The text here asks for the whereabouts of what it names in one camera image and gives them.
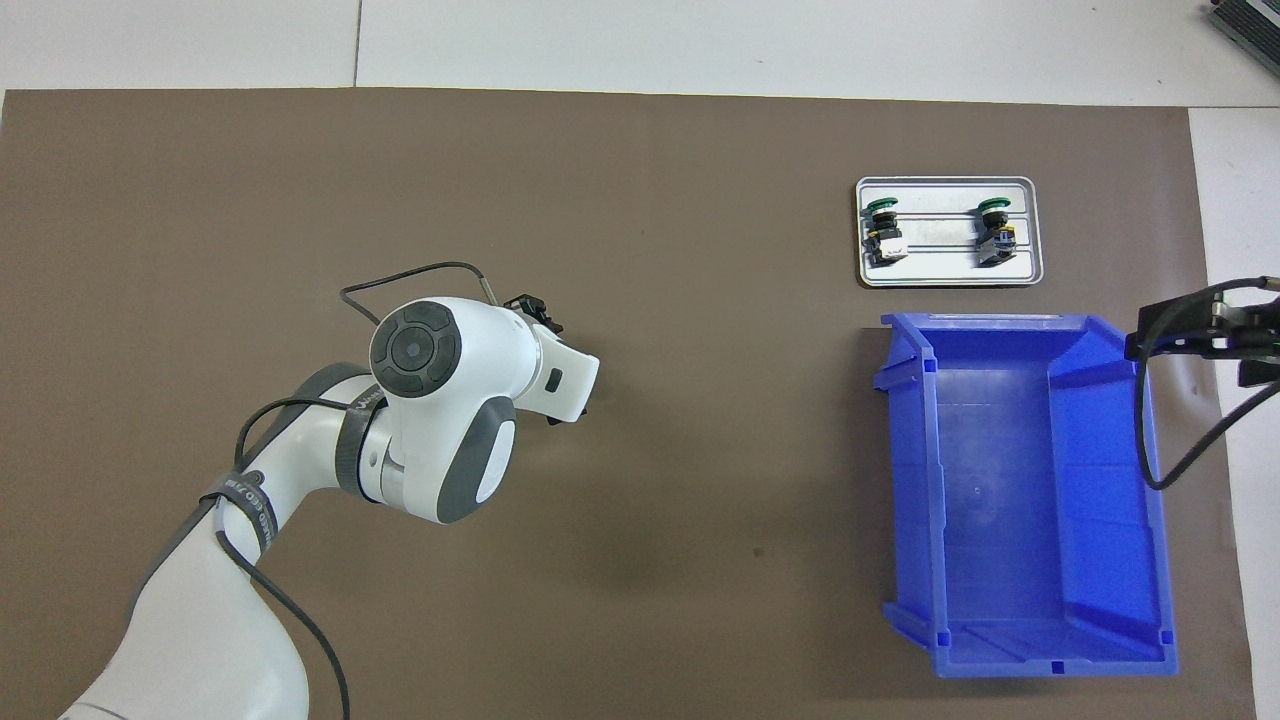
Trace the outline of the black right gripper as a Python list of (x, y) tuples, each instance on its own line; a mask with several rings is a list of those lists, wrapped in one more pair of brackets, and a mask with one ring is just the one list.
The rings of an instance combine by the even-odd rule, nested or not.
[(1125, 359), (1143, 352), (1219, 359), (1219, 351), (1242, 359), (1238, 386), (1270, 386), (1280, 379), (1279, 297), (1231, 305), (1225, 295), (1187, 295), (1139, 309), (1135, 331), (1125, 338)]

